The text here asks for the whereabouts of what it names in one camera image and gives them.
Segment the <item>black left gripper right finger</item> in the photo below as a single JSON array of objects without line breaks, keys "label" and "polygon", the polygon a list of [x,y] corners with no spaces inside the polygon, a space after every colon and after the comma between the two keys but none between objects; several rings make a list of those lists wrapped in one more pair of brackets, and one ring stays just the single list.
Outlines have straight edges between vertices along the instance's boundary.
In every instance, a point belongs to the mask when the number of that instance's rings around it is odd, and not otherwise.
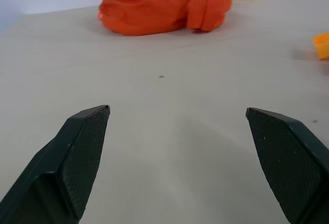
[{"label": "black left gripper right finger", "polygon": [[328,148],[300,121],[246,110],[259,162],[289,223],[328,223]]}]

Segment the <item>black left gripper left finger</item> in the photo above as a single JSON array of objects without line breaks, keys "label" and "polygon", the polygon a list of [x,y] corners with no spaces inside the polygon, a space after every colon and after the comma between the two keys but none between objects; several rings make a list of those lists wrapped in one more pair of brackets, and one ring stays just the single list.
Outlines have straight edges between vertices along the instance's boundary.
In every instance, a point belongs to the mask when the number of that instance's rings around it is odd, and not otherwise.
[{"label": "black left gripper left finger", "polygon": [[79,223],[99,169],[111,110],[69,117],[1,201],[1,223]]}]

